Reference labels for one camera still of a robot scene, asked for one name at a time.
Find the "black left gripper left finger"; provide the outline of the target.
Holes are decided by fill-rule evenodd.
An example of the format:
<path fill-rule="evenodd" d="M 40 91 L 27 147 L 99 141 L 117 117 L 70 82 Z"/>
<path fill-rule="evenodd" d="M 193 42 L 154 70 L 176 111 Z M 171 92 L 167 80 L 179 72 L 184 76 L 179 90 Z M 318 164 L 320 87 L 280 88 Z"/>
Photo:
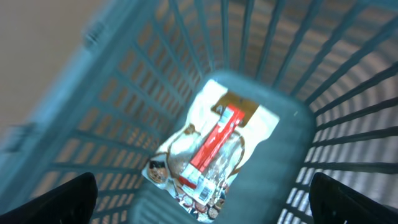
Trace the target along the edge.
<path fill-rule="evenodd" d="M 57 188 L 1 215 L 1 224 L 88 224 L 98 188 L 85 172 Z"/>

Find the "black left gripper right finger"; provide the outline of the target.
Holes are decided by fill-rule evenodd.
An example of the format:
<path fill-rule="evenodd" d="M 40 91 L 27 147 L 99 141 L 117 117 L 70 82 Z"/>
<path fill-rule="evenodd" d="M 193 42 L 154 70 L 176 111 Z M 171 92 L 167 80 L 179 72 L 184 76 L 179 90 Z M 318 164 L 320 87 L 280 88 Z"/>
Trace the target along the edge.
<path fill-rule="evenodd" d="M 317 172 L 308 196 L 314 224 L 397 224 L 397 210 Z"/>

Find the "beige snack pouch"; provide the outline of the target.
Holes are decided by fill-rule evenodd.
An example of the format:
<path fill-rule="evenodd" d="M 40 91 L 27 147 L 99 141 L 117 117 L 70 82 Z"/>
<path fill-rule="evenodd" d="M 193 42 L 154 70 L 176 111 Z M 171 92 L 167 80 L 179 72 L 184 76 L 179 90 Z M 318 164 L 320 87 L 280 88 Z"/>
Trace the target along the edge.
<path fill-rule="evenodd" d="M 193 190 L 178 178 L 229 104 L 244 111 L 244 118 Z M 279 120 L 263 105 L 210 79 L 196 95 L 183 127 L 159 146 L 142 174 L 155 186 L 166 190 L 194 219 L 212 223 L 223 208 L 229 187 L 242 166 L 256 146 L 271 136 Z"/>

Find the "red candy bar wrapper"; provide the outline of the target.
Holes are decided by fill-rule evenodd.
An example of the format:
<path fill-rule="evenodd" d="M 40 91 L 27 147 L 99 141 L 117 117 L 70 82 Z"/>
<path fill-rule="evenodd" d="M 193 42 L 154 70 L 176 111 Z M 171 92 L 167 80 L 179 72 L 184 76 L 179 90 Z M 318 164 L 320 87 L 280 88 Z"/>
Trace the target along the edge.
<path fill-rule="evenodd" d="M 202 173 L 207 169 L 236 127 L 239 126 L 244 115 L 245 112 L 235 105 L 227 105 L 205 142 L 180 174 L 178 180 L 183 185 L 193 190 L 196 189 Z"/>

